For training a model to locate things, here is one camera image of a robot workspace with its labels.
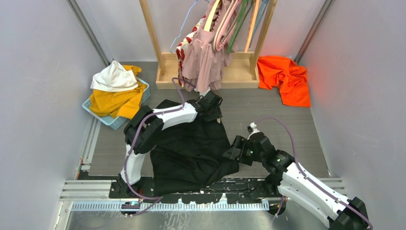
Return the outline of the pink pleated skirt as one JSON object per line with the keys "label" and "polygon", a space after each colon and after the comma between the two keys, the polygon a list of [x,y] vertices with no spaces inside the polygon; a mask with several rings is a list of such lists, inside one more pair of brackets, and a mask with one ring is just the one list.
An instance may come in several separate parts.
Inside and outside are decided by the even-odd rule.
{"label": "pink pleated skirt", "polygon": [[[213,1],[208,4],[208,9],[206,10],[204,16],[208,16],[213,5]],[[211,25],[211,30],[209,32],[203,30],[204,26],[200,30],[199,40],[201,41],[202,45],[201,72],[198,77],[198,86],[187,86],[186,89],[188,91],[195,90],[197,92],[204,92],[208,89],[218,90],[221,88],[221,79],[224,75],[223,68],[231,64],[233,53],[236,52],[237,46],[234,45],[232,52],[230,54],[227,54],[229,43],[228,41],[223,49],[221,49],[220,51],[214,51],[213,40],[230,2],[231,0],[222,0],[221,3],[218,5]],[[234,24],[231,26],[232,29],[236,23],[236,17],[237,11],[235,11],[231,18],[233,21],[235,21]]]}

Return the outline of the black garment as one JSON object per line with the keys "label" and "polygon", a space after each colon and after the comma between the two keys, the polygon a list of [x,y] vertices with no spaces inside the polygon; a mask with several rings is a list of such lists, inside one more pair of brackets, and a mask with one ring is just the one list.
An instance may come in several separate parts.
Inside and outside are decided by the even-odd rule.
{"label": "black garment", "polygon": [[166,128],[150,152],[155,194],[195,192],[237,173],[238,162],[222,156],[230,147],[223,123],[215,120]]}

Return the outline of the red poppy print garment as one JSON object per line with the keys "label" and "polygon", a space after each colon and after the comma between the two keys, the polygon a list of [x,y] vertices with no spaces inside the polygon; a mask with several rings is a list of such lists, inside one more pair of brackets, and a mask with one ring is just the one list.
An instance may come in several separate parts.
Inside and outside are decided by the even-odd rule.
{"label": "red poppy print garment", "polygon": [[203,16],[175,48],[178,62],[178,77],[198,86],[198,77],[201,72],[202,45],[199,40],[200,30],[205,25],[206,16]]}

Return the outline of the beige plastic hanger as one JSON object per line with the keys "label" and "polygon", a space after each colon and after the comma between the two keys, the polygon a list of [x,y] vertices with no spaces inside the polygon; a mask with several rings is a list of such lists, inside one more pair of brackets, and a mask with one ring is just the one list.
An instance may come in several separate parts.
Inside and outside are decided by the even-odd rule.
{"label": "beige plastic hanger", "polygon": [[209,32],[211,30],[211,25],[212,25],[212,22],[213,22],[213,18],[214,18],[216,9],[218,8],[218,5],[220,3],[221,3],[221,0],[214,0],[213,1],[213,5],[212,5],[212,7],[210,9],[210,12],[209,12],[208,16],[206,17],[206,23],[205,23],[204,28],[203,28],[204,31]]}

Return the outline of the light blue hanger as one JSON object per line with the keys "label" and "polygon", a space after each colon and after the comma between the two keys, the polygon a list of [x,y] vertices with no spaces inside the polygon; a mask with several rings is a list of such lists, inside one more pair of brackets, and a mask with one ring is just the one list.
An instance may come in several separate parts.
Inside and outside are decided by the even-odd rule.
{"label": "light blue hanger", "polygon": [[174,54],[178,43],[192,30],[201,17],[204,15],[204,9],[207,5],[206,0],[183,0],[182,5],[186,6],[185,12],[181,13],[180,24],[174,29],[175,36],[170,45],[169,52]]}

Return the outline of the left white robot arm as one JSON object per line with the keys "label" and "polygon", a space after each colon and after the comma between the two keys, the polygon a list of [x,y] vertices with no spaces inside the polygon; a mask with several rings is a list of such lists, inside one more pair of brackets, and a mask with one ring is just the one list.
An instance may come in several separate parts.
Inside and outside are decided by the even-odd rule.
{"label": "left white robot arm", "polygon": [[152,109],[142,106],[124,128],[126,155],[118,176],[121,192],[128,198],[138,195],[141,169],[147,152],[151,151],[163,130],[196,120],[209,122],[222,117],[220,105],[223,98],[208,90],[198,99],[182,101],[169,107]]}

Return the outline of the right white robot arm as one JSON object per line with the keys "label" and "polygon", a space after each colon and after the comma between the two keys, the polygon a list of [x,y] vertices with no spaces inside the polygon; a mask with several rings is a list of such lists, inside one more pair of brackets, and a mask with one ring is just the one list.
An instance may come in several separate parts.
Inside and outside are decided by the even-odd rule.
{"label": "right white robot arm", "polygon": [[275,149],[262,132],[248,138],[236,136],[223,157],[242,164],[259,162],[269,175],[264,180],[266,192],[284,196],[311,212],[330,230],[373,229],[365,203],[347,198],[307,172],[289,153]]}

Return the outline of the wooden hanger rack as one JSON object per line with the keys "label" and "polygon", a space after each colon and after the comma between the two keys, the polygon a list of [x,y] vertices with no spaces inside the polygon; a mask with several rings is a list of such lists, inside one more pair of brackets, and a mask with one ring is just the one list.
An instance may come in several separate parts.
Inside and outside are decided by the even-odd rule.
{"label": "wooden hanger rack", "polygon": [[[225,76],[221,81],[223,88],[248,89],[258,87],[259,73],[257,61],[259,59],[259,55],[262,50],[277,2],[277,0],[271,0],[266,8],[265,18],[262,23],[255,51],[247,53],[236,52],[233,56],[233,62],[228,67],[224,68]],[[158,61],[156,86],[159,89],[173,89],[175,86],[171,79],[177,76],[177,59],[174,54],[170,54],[169,52],[161,52],[148,2],[146,0],[141,0],[140,6]]]}

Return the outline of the pink hanger on rack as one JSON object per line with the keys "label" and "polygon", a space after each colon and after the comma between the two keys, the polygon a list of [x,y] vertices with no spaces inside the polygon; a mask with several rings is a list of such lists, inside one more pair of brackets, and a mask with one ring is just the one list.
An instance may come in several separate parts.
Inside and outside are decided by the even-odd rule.
{"label": "pink hanger on rack", "polygon": [[225,44],[231,38],[232,30],[233,30],[231,28],[231,26],[235,22],[231,18],[241,2],[242,2],[241,0],[231,0],[230,4],[225,12],[225,15],[222,18],[220,25],[214,36],[214,40],[213,40],[213,50],[214,51],[220,51],[221,49],[223,49]]}

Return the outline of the teal hanger on rack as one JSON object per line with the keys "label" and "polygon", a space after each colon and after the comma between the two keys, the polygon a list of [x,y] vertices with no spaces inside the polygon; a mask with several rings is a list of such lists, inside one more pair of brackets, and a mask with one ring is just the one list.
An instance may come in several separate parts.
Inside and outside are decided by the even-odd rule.
{"label": "teal hanger on rack", "polygon": [[266,9],[268,7],[269,2],[270,2],[269,0],[262,0],[261,1],[261,4],[259,6],[259,10],[258,10],[258,14],[257,14],[257,16],[255,18],[256,20],[255,20],[255,24],[254,24],[254,30],[253,30],[253,33],[252,33],[252,38],[250,39],[249,48],[251,48],[251,46],[252,46],[253,37],[255,36],[255,34],[256,34],[256,32],[257,32],[257,30],[259,28],[259,24],[260,24],[263,16],[265,15],[265,12],[266,12]]}

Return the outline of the orange garment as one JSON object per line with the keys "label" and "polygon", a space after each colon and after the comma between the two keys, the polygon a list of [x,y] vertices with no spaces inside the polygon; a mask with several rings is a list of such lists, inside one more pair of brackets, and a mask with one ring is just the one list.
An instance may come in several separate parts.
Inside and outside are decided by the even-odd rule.
{"label": "orange garment", "polygon": [[259,57],[257,67],[260,89],[278,88],[284,105],[311,107],[305,67],[280,56]]}

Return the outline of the yellow garment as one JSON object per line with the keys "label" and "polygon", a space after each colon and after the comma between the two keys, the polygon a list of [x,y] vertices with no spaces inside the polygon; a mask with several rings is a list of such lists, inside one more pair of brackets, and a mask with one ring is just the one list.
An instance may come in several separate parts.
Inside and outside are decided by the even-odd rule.
{"label": "yellow garment", "polygon": [[98,116],[133,118],[141,107],[141,99],[146,85],[138,81],[138,87],[124,92],[103,92],[93,90],[89,99],[90,110]]}

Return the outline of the blue plastic basket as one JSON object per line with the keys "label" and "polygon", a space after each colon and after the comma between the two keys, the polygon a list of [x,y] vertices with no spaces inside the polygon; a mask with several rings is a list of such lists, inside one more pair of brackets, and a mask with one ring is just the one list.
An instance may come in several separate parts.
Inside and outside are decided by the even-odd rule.
{"label": "blue plastic basket", "polygon": [[[150,97],[150,89],[149,89],[149,84],[142,79],[137,77],[137,80],[139,80],[141,83],[145,84],[147,87],[143,92],[142,99],[141,99],[141,105]],[[105,124],[106,126],[109,126],[113,130],[117,130],[126,120],[127,118],[118,116],[116,118],[112,118],[110,115],[108,116],[98,116],[96,115],[93,111],[90,110],[91,102],[90,99],[87,99],[83,104],[82,108],[86,110],[88,113],[90,113],[93,117],[98,119],[101,123]]]}

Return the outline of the white garment in basket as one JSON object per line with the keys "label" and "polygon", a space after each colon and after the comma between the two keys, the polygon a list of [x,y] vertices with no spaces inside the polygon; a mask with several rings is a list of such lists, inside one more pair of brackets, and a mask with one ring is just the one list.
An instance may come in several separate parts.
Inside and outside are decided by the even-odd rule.
{"label": "white garment in basket", "polygon": [[138,87],[137,74],[141,68],[122,65],[114,60],[109,66],[92,77],[90,88],[103,92],[124,92]]}

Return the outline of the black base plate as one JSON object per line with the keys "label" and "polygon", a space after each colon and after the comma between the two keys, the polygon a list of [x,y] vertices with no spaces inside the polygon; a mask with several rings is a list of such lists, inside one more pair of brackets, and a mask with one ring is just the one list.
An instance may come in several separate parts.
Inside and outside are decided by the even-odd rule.
{"label": "black base plate", "polygon": [[[121,179],[113,180],[109,198],[130,199],[137,197]],[[155,197],[158,191],[153,177],[141,177],[141,180],[132,186],[134,190],[143,196]],[[160,195],[161,203],[175,204],[181,201],[185,204],[219,203],[221,199],[226,204],[253,204],[259,201],[273,200],[278,203],[281,195],[266,187],[264,178],[222,178],[199,190],[176,192]]]}

